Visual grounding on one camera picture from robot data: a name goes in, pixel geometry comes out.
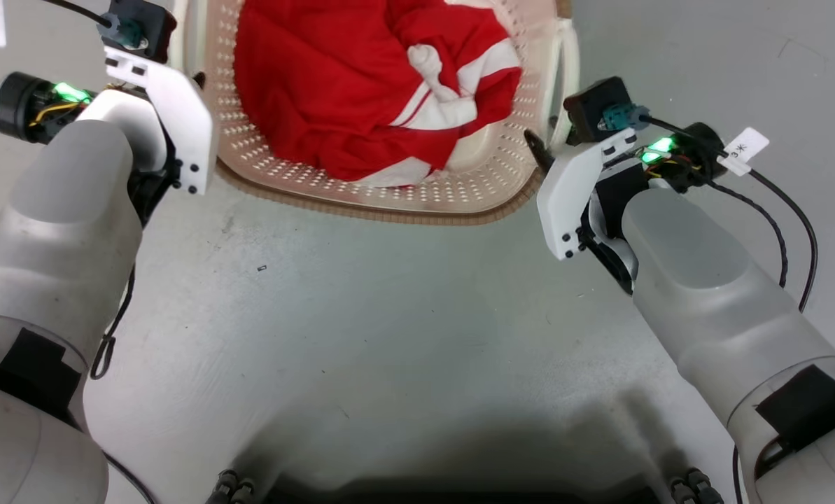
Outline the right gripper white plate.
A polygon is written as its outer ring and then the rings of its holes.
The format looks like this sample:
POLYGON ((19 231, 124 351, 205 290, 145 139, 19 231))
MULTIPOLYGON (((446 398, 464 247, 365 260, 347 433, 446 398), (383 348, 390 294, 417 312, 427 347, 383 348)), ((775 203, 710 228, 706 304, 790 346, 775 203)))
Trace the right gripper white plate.
POLYGON ((622 216, 637 194, 637 134, 628 128, 599 143, 566 146, 554 157, 531 129, 525 141, 543 176, 538 214, 549 252, 560 261, 590 251, 632 294, 637 258, 622 216))

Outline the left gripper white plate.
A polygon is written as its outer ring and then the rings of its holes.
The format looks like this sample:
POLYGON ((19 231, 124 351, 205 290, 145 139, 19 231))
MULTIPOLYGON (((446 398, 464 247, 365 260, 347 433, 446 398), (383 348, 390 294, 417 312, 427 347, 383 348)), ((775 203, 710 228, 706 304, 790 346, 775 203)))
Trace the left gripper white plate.
POLYGON ((133 152, 128 192, 142 225, 170 189, 205 195, 215 169, 215 120, 202 96, 206 74, 106 48, 108 76, 127 88, 101 93, 101 118, 120 128, 133 152))

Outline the beige perforated plastic laundry basket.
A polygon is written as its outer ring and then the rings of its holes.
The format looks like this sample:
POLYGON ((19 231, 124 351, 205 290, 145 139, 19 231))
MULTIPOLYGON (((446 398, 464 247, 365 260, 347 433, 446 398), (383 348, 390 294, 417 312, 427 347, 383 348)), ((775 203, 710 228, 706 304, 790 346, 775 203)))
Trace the beige perforated plastic laundry basket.
POLYGON ((274 157, 242 112, 234 84, 244 0, 167 0, 178 26, 169 61, 203 73, 218 124, 218 174, 241 191, 319 213, 415 225, 484 225, 515 213, 541 186, 525 131, 561 146, 571 124, 563 100, 580 86, 572 0, 490 0, 523 64, 510 117, 460 141, 448 168, 421 185, 369 188, 274 157))

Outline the red and white garment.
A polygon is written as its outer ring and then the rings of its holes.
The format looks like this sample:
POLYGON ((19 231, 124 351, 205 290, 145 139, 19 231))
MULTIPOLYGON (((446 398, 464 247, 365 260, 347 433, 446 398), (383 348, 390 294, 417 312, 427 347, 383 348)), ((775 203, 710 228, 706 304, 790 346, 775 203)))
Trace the red and white garment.
POLYGON ((491 0, 245 0, 234 57, 275 156, 378 188, 445 169, 509 118, 522 76, 491 0))

